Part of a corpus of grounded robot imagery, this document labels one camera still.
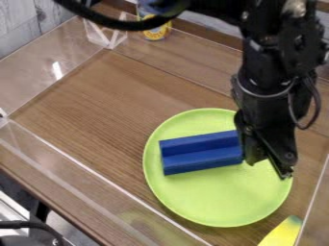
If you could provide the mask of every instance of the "blue block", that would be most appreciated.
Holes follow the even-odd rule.
[[[243,152],[236,131],[159,141],[164,175],[239,164]]]

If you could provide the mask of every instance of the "robotic arm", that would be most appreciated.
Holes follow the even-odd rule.
[[[141,0],[157,17],[118,22],[84,8],[74,0],[53,0],[90,21],[128,31],[164,24],[185,9],[239,27],[243,63],[231,79],[239,107],[235,125],[248,164],[271,161],[279,177],[291,176],[298,153],[295,128],[307,129],[319,114],[314,69],[327,59],[323,27],[315,17],[315,0]],[[302,126],[311,99],[314,114]]]

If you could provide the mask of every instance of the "lime green plate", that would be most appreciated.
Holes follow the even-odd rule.
[[[233,112],[185,111],[169,118],[148,138],[144,173],[163,205],[187,220],[212,227],[237,227],[268,216],[282,204],[292,179],[282,181],[267,160],[171,176],[163,175],[159,140],[233,130]]]

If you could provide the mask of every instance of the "black cable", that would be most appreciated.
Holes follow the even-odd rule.
[[[61,234],[58,234],[57,231],[53,228],[50,228],[48,225],[42,223],[21,221],[21,220],[0,221],[0,229],[17,230],[21,228],[38,229],[46,231],[50,235],[53,235],[54,239],[57,240],[57,246],[64,246],[64,239]]]
[[[312,95],[312,100],[314,100],[312,118],[310,119],[308,123],[304,126],[300,125],[300,123],[295,117],[295,114],[294,114],[294,110],[292,110],[292,98],[294,98],[294,96],[292,96],[292,93],[287,94],[287,107],[288,107],[290,117],[291,117],[292,123],[295,124],[296,128],[300,130],[306,130],[312,125],[315,119],[319,116],[319,112],[320,112],[320,96],[319,96],[319,93],[318,93],[316,88],[314,86],[312,79],[310,77],[304,78],[303,83],[304,83],[304,86],[306,86],[308,92]]]
[[[90,20],[96,24],[121,31],[137,32],[149,30],[161,26],[176,17],[176,15],[169,17],[155,16],[153,18],[141,21],[120,21],[93,11],[74,0],[53,0],[53,2],[61,5],[68,11]]]

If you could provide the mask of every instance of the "wooden table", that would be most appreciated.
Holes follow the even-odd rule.
[[[36,56],[37,47],[42,42],[58,38],[60,32],[49,33],[46,38],[38,39],[34,44],[19,50],[11,56],[10,62],[19,63],[21,56],[27,54]],[[192,44],[185,42],[176,42],[175,45],[181,50],[183,47],[192,47]],[[221,90],[220,93],[126,58],[120,55],[121,50],[120,52],[102,50],[10,118],[212,245],[256,245],[286,216],[290,214],[304,216],[320,166],[329,153],[327,103],[324,104],[329,86],[324,79],[320,79],[323,111],[315,126],[310,131],[296,132],[299,163],[295,168],[292,189],[279,209],[262,221],[240,228],[221,229],[196,225],[173,215],[156,201],[145,184],[141,157],[148,136],[168,117],[199,108],[236,109],[225,94],[228,75],[233,73],[236,67],[236,64],[228,62],[240,59],[239,52],[221,47],[213,50],[213,53],[221,58],[221,64],[225,64],[224,69],[217,69],[217,83],[225,84],[216,87],[216,90]],[[168,61],[176,56],[175,52],[169,53],[165,50],[160,55],[167,56]],[[185,62],[189,62],[188,55],[184,56]],[[209,57],[197,53],[201,64],[207,64],[208,59]],[[34,149],[38,148],[37,143],[30,144]],[[3,172],[100,244],[142,245],[114,228],[114,223],[98,209],[98,206],[105,206],[113,199],[104,188],[104,183],[66,164],[66,160],[60,160],[50,154],[38,156],[33,148],[25,149],[30,156],[44,161],[48,172],[58,176],[80,195],[72,196],[72,190],[57,185],[56,179],[49,179],[5,148],[0,148]],[[88,203],[88,199],[98,201],[98,204]]]

